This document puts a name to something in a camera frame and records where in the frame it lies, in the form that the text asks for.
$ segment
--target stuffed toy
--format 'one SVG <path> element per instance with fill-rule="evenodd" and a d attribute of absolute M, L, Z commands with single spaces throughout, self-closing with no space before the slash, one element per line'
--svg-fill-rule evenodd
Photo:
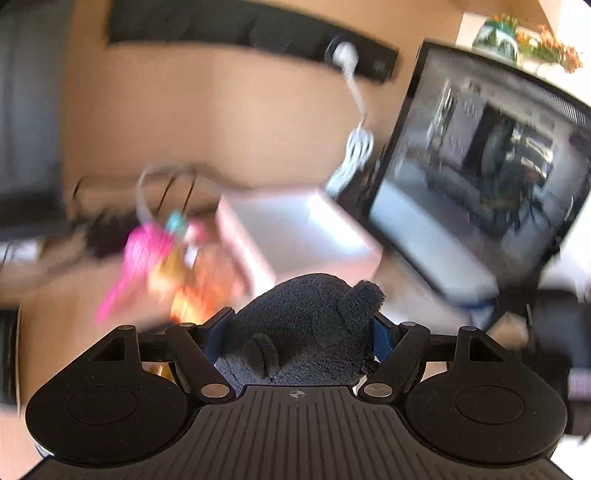
<path fill-rule="evenodd" d="M 245 385 L 355 385 L 375 367 L 370 321 L 378 286 L 327 274 L 293 278 L 228 319 L 220 373 Z"/>

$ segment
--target monitor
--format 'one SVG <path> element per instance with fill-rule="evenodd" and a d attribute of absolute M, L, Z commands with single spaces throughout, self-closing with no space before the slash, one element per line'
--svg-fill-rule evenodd
<path fill-rule="evenodd" d="M 370 230 L 458 302 L 531 281 L 589 192 L 591 108 L 502 61 L 425 42 Z"/>

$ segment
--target plush ear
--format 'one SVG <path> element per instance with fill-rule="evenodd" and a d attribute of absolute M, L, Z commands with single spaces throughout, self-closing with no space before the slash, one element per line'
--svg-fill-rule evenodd
<path fill-rule="evenodd" d="M 339 314 L 351 333 L 365 328 L 384 303 L 384 292 L 370 281 L 362 280 L 339 300 Z"/>
<path fill-rule="evenodd" d="M 257 378 L 272 377 L 279 371 L 279 355 L 264 333 L 250 337 L 242 346 L 242 358 Z"/>

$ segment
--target orange object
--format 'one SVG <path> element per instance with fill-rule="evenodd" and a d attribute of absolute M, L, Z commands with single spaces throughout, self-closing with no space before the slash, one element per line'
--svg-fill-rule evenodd
<path fill-rule="evenodd" d="M 176 322 L 189 322 L 195 325 L 204 324 L 210 317 L 200 292 L 192 287 L 179 290 L 174 296 L 170 317 Z"/>
<path fill-rule="evenodd" d="M 172 297 L 187 283 L 189 271 L 177 248 L 160 261 L 148 275 L 148 291 L 160 299 Z"/>
<path fill-rule="evenodd" d="M 244 294 L 244 281 L 232 257 L 220 245 L 199 248 L 189 282 L 174 296 L 171 317 L 201 325 Z"/>

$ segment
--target white box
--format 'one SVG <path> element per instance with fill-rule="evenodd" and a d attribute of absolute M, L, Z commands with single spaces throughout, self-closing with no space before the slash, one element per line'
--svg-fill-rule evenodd
<path fill-rule="evenodd" d="M 216 221 L 253 296 L 308 273 L 354 285 L 382 258 L 381 245 L 320 189 L 224 194 Z"/>

